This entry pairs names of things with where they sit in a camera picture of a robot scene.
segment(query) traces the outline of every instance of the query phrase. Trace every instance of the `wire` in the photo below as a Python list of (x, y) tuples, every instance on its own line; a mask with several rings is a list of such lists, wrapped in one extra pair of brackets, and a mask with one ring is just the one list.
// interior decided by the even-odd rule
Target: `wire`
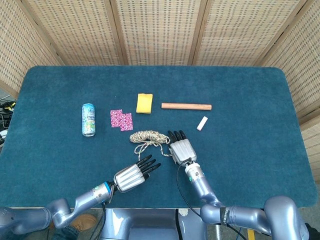
[(110, 199), (109, 199), (108, 204), (110, 204), (110, 203), (111, 203), (112, 197), (114, 196), (114, 189), (115, 189), (115, 185), (112, 185), (112, 186), (111, 186)]
[(104, 220), (103, 220), (102, 227), (101, 227), (99, 233), (97, 234), (97, 236), (94, 238), (94, 240), (98, 240), (98, 238), (100, 237), (100, 234), (101, 234), (101, 232), (104, 229), (104, 226), (106, 224), (107, 214), (106, 214), (106, 204), (105, 203), (102, 204), (102, 208), (103, 208), (103, 212), (104, 212)]
[(46, 233), (46, 240), (49, 240), (49, 232), (50, 232), (50, 227), (48, 227), (48, 232)]
[(188, 207), (194, 212), (194, 214), (198, 215), (199, 218), (201, 218), (200, 214), (197, 213), (197, 212), (192, 208), (192, 206), (190, 206), (190, 204), (188, 203), (187, 199), (186, 199), (185, 196), (183, 195), (183, 193), (182, 193), (182, 191), (181, 191), (181, 189), (180, 189), (180, 186), (179, 186), (179, 180), (178, 180), (179, 170), (180, 170), (182, 164), (184, 164), (184, 163), (186, 163), (186, 162), (190, 162), (190, 158), (187, 159), (187, 160), (184, 160), (182, 163), (179, 164), (178, 170), (176, 171), (176, 185), (177, 185), (177, 187), (178, 187), (178, 190), (179, 190), (179, 192), (180, 192), (180, 194), (181, 194), (181, 197), (183, 198), (184, 202), (185, 202), (185, 203), (188, 205)]
[(10, 96), (11, 96), (11, 95), (5, 96), (5, 97), (1, 98), (0, 100), (6, 99), (6, 98), (8, 98), (8, 97), (10, 97)]
[(5, 119), (4, 119), (4, 116), (0, 113), (1, 115), (1, 118), (2, 118), (2, 126), (4, 129), (8, 129), (8, 127), (5, 127)]
[(97, 228), (98, 228), (98, 226), (99, 226), (99, 224), (100, 224), (100, 222), (101, 222), (101, 220), (102, 220), (103, 217), (104, 217), (104, 215), (102, 215), (102, 216), (100, 217), (100, 220), (98, 221), (97, 225), (95, 226), (94, 230), (92, 231), (92, 234), (91, 234), (89, 240), (92, 239), (92, 237), (93, 237), (93, 235), (95, 234), (95, 231), (97, 230)]
[(227, 224), (226, 226), (227, 226), (228, 228), (232, 229), (233, 231), (235, 231), (241, 238), (243, 238), (244, 240), (247, 240), (247, 239), (245, 238), (245, 236), (243, 236), (243, 235), (241, 234), (241, 232), (239, 232), (237, 229), (233, 228), (233, 227), (230, 226), (229, 224)]
[(98, 228), (98, 226), (99, 226), (99, 224), (100, 224), (100, 222), (101, 222), (101, 220), (102, 220), (103, 217), (104, 217), (104, 220), (103, 220), (103, 224), (102, 224), (102, 226), (101, 226), (101, 228), (100, 228), (100, 231), (99, 231), (98, 234), (94, 237), (93, 240), (97, 240), (97, 239), (99, 238), (99, 236), (100, 236), (100, 234), (101, 234), (101, 232), (102, 232), (102, 230), (104, 229), (104, 226), (105, 226), (105, 224), (106, 224), (106, 217), (107, 217), (107, 214), (106, 214), (106, 204), (103, 202), (101, 205), (102, 205), (102, 209), (103, 209), (104, 214), (101, 216), (99, 222), (98, 222), (97, 225), (95, 226), (95, 228), (94, 228), (94, 230), (93, 230), (93, 232), (92, 232), (89, 240), (92, 239), (92, 237), (93, 237), (95, 231), (97, 230), (97, 228)]
[[(241, 227), (239, 229), (239, 233), (241, 233)], [(238, 240), (238, 237), (239, 237), (239, 234), (236, 236), (236, 239), (235, 240)]]
[(181, 227), (180, 227), (180, 223), (179, 223), (179, 209), (178, 208), (175, 209), (174, 220), (175, 220), (175, 227), (178, 232), (179, 240), (184, 240), (182, 237)]
[[(188, 207), (194, 212), (194, 214), (196, 214), (199, 218), (201, 218), (200, 214), (197, 213), (197, 212), (190, 206), (190, 204), (188, 203), (187, 199), (186, 199), (185, 196), (183, 195), (183, 193), (182, 193), (182, 191), (181, 191), (181, 189), (180, 189), (180, 186), (179, 186), (179, 179), (178, 179), (179, 170), (180, 170), (182, 164), (185, 164), (185, 163), (190, 162), (190, 161), (191, 161), (191, 160), (190, 160), (190, 158), (189, 158), (189, 159), (184, 160), (183, 162), (181, 162), (181, 163), (179, 164), (178, 170), (176, 171), (176, 185), (177, 185), (177, 187), (178, 187), (178, 190), (179, 190), (179, 192), (180, 192), (180, 194), (181, 194), (181, 197), (183, 198), (184, 202), (185, 202), (185, 203), (188, 205)], [(241, 234), (241, 232), (239, 232), (238, 230), (236, 230), (235, 228), (233, 228), (233, 227), (230, 226), (229, 224), (227, 224), (226, 226), (227, 226), (228, 228), (230, 228), (231, 230), (235, 231), (241, 238), (243, 238), (244, 240), (247, 240), (247, 239), (245, 238), (245, 236), (243, 236), (243, 235)]]

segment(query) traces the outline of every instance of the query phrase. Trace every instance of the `black cable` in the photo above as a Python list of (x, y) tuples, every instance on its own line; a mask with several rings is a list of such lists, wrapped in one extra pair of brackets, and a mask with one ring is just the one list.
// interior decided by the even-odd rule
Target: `black cable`
[(92, 239), (92, 237), (93, 237), (93, 235), (95, 234), (95, 231), (97, 230), (97, 228), (98, 228), (98, 226), (99, 226), (99, 224), (100, 224), (100, 222), (101, 222), (101, 220), (102, 220), (102, 218), (103, 218), (103, 217), (104, 217), (103, 215), (100, 217), (100, 219), (99, 219), (98, 223), (96, 224), (96, 226), (95, 226), (94, 230), (92, 231), (92, 234), (91, 234), (91, 236), (90, 236), (89, 240), (91, 240), (91, 239)]
[(48, 232), (46, 233), (46, 240), (49, 240), (49, 232), (50, 232), (50, 227), (48, 227)]
[(233, 228), (232, 226), (230, 226), (229, 224), (227, 224), (226, 225), (228, 228), (230, 228), (230, 229), (232, 229), (233, 231), (235, 231), (240, 237), (242, 237), (244, 240), (247, 240), (246, 238), (245, 238), (245, 236), (243, 236), (242, 234), (241, 234), (241, 232), (239, 232), (237, 229), (235, 229), (235, 228)]
[(105, 223), (106, 223), (106, 217), (107, 217), (107, 216), (106, 216), (106, 215), (107, 215), (107, 214), (106, 214), (106, 204), (105, 204), (105, 203), (102, 203), (101, 205), (102, 205), (102, 209), (103, 209), (104, 214), (100, 217), (100, 220), (99, 220), (99, 222), (97, 223), (97, 225), (95, 226), (95, 228), (94, 228), (94, 230), (93, 230), (93, 232), (92, 232), (89, 240), (92, 239), (92, 237), (93, 237), (94, 233), (96, 232), (96, 230), (97, 230), (97, 228), (98, 228), (98, 226), (99, 226), (99, 224), (100, 224), (100, 222), (101, 222), (101, 220), (102, 220), (103, 217), (104, 217), (104, 220), (103, 220), (102, 227), (101, 227), (100, 231), (98, 232), (98, 234), (94, 237), (93, 240), (97, 240), (97, 239), (99, 238), (102, 230), (104, 229), (104, 226), (105, 226)]
[[(241, 233), (241, 229), (242, 229), (242, 227), (240, 227), (240, 229), (239, 229), (239, 232)], [(239, 234), (236, 236), (236, 239), (235, 240), (238, 240), (238, 237), (239, 237)]]
[(102, 227), (101, 227), (99, 233), (97, 234), (97, 236), (96, 236), (93, 240), (98, 240), (98, 239), (99, 239), (100, 234), (101, 234), (101, 232), (102, 232), (102, 230), (104, 229), (104, 226), (105, 226), (105, 224), (106, 224), (107, 214), (106, 214), (106, 204), (105, 204), (105, 203), (102, 204), (102, 209), (103, 209), (103, 212), (104, 212), (103, 224), (102, 224)]
[(179, 223), (179, 209), (175, 209), (175, 227), (178, 232), (179, 240), (184, 240), (182, 237), (181, 227)]
[[(191, 161), (191, 159), (189, 158), (189, 159), (184, 160), (182, 163), (179, 164), (178, 170), (176, 171), (176, 185), (177, 185), (177, 187), (178, 187), (178, 189), (179, 189), (179, 192), (180, 192), (181, 197), (183, 198), (184, 202), (185, 202), (185, 203), (188, 205), (188, 207), (194, 212), (194, 214), (196, 214), (199, 218), (201, 218), (200, 214), (197, 213), (197, 212), (190, 206), (190, 204), (188, 203), (187, 199), (186, 199), (185, 196), (183, 195), (183, 193), (182, 193), (182, 191), (181, 191), (181, 189), (180, 189), (180, 186), (179, 186), (179, 181), (178, 181), (179, 170), (180, 170), (182, 164), (187, 163), (187, 162), (190, 162), (190, 161)], [(241, 232), (239, 232), (238, 230), (236, 230), (235, 228), (233, 228), (233, 227), (230, 226), (229, 224), (227, 224), (226, 226), (227, 226), (228, 228), (230, 228), (231, 230), (235, 231), (237, 234), (239, 234), (239, 236), (240, 236), (241, 238), (243, 238), (244, 240), (247, 240), (247, 239), (245, 238), (245, 236), (243, 236), (243, 235), (241, 234)]]
[(191, 161), (191, 159), (189, 158), (189, 159), (184, 160), (182, 163), (179, 164), (178, 170), (176, 171), (176, 185), (177, 185), (178, 190), (179, 190), (179, 192), (180, 192), (180, 194), (181, 194), (181, 197), (183, 198), (183, 200), (185, 201), (185, 203), (188, 205), (188, 207), (189, 207), (196, 215), (198, 215), (199, 218), (201, 218), (200, 214), (197, 213), (197, 212), (192, 208), (192, 206), (190, 206), (190, 204), (188, 203), (187, 199), (186, 199), (185, 196), (183, 195), (183, 193), (182, 193), (182, 191), (181, 191), (181, 189), (180, 189), (180, 186), (179, 186), (179, 181), (178, 181), (179, 170), (180, 170), (182, 164), (184, 164), (184, 163), (186, 163), (186, 162), (190, 162), (190, 161)]

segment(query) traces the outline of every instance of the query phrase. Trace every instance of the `robotic arm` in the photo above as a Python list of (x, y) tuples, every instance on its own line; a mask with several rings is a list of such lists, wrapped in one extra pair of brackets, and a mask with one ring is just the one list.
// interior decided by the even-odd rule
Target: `robotic arm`
[(308, 240), (308, 229), (299, 214), (294, 201), (286, 196), (274, 196), (264, 203), (264, 211), (259, 208), (225, 206), (210, 187), (197, 155), (183, 131), (168, 131), (169, 150), (173, 160), (188, 176), (196, 194), (205, 205), (200, 216), (207, 224), (222, 224), (253, 229), (272, 236), (273, 240)]
[(115, 191), (125, 193), (142, 184), (149, 178), (149, 173), (160, 167), (153, 165), (156, 160), (149, 161), (152, 156), (128, 166), (114, 175), (113, 181), (104, 182), (75, 199), (73, 212), (65, 198), (54, 200), (44, 208), (12, 209), (0, 207), (0, 233), (8, 230), (15, 234), (26, 234), (45, 229), (53, 221), (56, 228), (68, 226), (84, 211), (102, 203), (110, 203)]

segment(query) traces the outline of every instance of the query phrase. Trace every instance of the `yellow sponge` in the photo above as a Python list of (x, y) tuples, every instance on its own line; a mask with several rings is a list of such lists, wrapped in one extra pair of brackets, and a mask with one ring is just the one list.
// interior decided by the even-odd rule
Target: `yellow sponge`
[(150, 114), (152, 105), (152, 94), (139, 93), (138, 102), (136, 104), (137, 114)]

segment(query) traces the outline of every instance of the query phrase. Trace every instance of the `pink patterned card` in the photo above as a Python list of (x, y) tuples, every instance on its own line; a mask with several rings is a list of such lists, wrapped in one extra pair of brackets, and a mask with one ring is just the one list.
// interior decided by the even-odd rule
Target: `pink patterned card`
[(122, 117), (122, 109), (110, 111), (111, 127), (112, 128), (120, 127), (121, 117)]
[(132, 122), (132, 114), (131, 113), (125, 113), (121, 116), (121, 122), (120, 122), (120, 131), (130, 131), (134, 129), (134, 125)]

